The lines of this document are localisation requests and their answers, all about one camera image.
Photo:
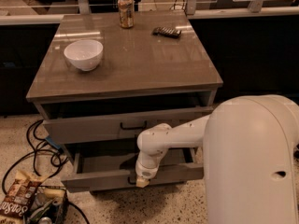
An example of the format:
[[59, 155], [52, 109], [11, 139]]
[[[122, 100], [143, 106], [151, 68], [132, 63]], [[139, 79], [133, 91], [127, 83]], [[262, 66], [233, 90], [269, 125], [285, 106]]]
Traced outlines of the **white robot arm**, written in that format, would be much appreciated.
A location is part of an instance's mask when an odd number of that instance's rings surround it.
[[200, 119], [143, 131], [136, 184], [149, 184], [169, 149], [201, 147], [208, 224], [298, 224], [298, 144], [298, 104], [280, 95], [240, 96]]

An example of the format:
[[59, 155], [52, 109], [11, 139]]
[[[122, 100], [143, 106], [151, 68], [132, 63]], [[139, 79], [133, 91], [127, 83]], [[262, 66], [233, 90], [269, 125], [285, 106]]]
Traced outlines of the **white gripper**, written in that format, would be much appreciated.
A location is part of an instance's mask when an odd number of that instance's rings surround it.
[[136, 186], [138, 188], [144, 188], [150, 183], [149, 179], [152, 179], [157, 175], [158, 169], [144, 167], [138, 161], [135, 164], [135, 172], [138, 175], [138, 178], [136, 179]]

